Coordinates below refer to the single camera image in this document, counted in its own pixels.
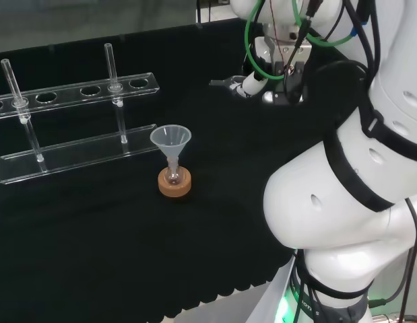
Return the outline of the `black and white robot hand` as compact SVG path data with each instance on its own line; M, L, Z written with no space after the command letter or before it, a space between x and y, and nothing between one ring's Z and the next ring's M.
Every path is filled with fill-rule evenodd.
M233 75L227 79L213 79L209 82L211 86L225 87L233 95L241 98L251 98L257 95L266 85L267 79L258 80L252 72L248 76Z

